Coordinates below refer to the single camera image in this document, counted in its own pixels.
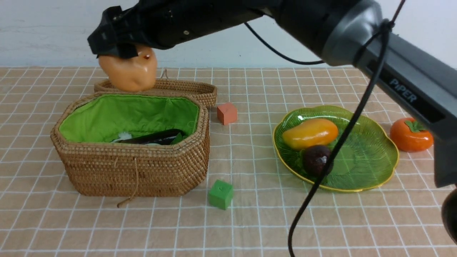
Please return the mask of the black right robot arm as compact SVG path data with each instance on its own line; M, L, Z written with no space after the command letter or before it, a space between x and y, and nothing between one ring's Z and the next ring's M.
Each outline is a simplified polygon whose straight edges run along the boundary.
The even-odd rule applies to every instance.
M109 7L88 36L93 54L136 57L135 44L172 47L269 16L320 63L352 65L370 83L330 156L349 136L375 84L434 136L435 186L456 184L456 70L392 32L374 0L141 0Z

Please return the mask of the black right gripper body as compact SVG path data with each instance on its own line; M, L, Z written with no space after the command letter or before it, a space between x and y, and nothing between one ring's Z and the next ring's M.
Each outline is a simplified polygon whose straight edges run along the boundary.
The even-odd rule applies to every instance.
M150 46L137 5L126 10L119 5L104 10L100 24L87 42L97 56L111 55L125 60L138 56L136 45Z

